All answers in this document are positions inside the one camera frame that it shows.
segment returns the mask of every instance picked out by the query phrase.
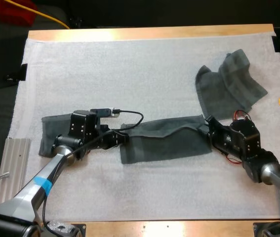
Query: wooden board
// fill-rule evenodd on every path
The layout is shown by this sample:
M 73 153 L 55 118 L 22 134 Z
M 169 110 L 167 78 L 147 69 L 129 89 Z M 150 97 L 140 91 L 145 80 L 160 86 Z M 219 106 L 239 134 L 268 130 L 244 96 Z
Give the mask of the wooden board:
M 60 42 L 91 42 L 182 37 L 232 36 L 273 32 L 272 24 L 154 28 L 29 31 L 28 38 Z
M 29 31 L 28 38 L 59 42 L 144 40 L 183 37 L 232 36 L 273 32 L 272 24 L 186 26 L 158 28 L 79 29 Z M 118 221 L 80 222 L 87 237 L 253 237 L 254 222 L 244 221 Z

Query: silver arm segment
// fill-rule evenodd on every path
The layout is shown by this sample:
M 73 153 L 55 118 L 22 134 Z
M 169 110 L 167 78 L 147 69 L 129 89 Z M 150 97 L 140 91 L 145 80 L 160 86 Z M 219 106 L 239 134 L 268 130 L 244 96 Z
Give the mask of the silver arm segment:
M 264 165 L 261 171 L 261 178 L 265 184 L 273 184 L 280 189 L 280 164 L 269 163 Z
M 46 179 L 54 185 L 65 166 L 71 165 L 75 161 L 73 155 L 65 157 L 72 152 L 72 149 L 67 146 L 58 146 L 54 152 L 56 153 L 55 157 L 13 199 L 0 204 L 0 215 L 40 223 L 37 210 L 46 196 L 46 191 L 42 185 L 36 184 L 35 178 Z

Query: yellow cable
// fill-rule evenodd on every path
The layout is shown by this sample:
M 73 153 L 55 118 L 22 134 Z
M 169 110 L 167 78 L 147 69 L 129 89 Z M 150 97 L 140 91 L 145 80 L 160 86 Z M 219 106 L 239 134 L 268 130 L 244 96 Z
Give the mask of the yellow cable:
M 20 4 L 14 2 L 14 1 L 11 1 L 11 0 L 5 0 L 5 1 L 8 2 L 8 3 L 10 3 L 10 4 L 13 4 L 13 5 L 15 5 L 15 6 L 18 6 L 18 7 L 21 7 L 21 8 L 23 8 L 23 9 L 26 9 L 26 10 L 28 10 L 28 11 L 34 12 L 34 13 L 37 14 L 37 15 L 46 17 L 46 18 L 48 18 L 48 19 L 50 19 L 50 20 L 52 20 L 52 21 L 55 21 L 55 22 L 61 24 L 62 26 L 64 26 L 66 29 L 70 29 L 70 27 L 68 27 L 64 22 L 62 22 L 62 21 L 60 21 L 60 20 L 58 20 L 58 19 L 56 19 L 56 18 L 54 18 L 54 17 L 51 17 L 51 16 L 46 15 L 46 14 L 44 14 L 44 13 L 42 13 L 42 12 L 39 12 L 39 11 L 33 10 L 33 9 L 28 8 L 28 7 L 26 7 L 26 6 L 20 5 Z

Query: dark gray rag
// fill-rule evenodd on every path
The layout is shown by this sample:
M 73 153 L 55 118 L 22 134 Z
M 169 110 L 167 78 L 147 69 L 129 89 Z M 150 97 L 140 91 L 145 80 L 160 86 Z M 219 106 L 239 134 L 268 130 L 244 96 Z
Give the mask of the dark gray rag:
M 196 76 L 196 89 L 205 117 L 228 119 L 235 110 L 251 110 L 251 106 L 267 95 L 267 91 L 249 74 L 249 60 L 242 49 L 227 54 L 219 72 L 202 66 Z
M 129 142 L 120 146 L 121 162 L 132 164 L 191 157 L 211 152 L 203 116 L 167 118 L 144 122 L 126 130 Z M 123 124 L 126 128 L 132 124 Z
M 42 118 L 42 139 L 39 155 L 53 157 L 52 145 L 56 136 L 68 134 L 71 123 L 71 114 L 56 115 Z

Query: white towel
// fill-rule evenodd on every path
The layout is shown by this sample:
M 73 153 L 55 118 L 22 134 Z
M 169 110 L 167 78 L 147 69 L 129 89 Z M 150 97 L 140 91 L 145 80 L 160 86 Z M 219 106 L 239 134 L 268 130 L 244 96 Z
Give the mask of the white towel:
M 226 54 L 240 48 L 251 76 L 268 91 L 250 115 L 262 147 L 280 161 L 280 55 L 273 34 L 74 43 L 29 39 L 23 60 L 27 78 L 19 84 L 9 134 L 32 140 L 26 181 L 49 162 L 38 155 L 42 117 L 104 107 L 140 111 L 144 121 L 199 115 L 199 68 L 216 72 Z M 122 114 L 102 122 L 119 128 L 138 119 Z M 253 183 L 219 152 L 122 165 L 119 148 L 113 148 L 92 151 L 65 169 L 50 192 L 46 215 L 60 221 L 251 219 L 280 218 L 280 208 L 275 187 Z

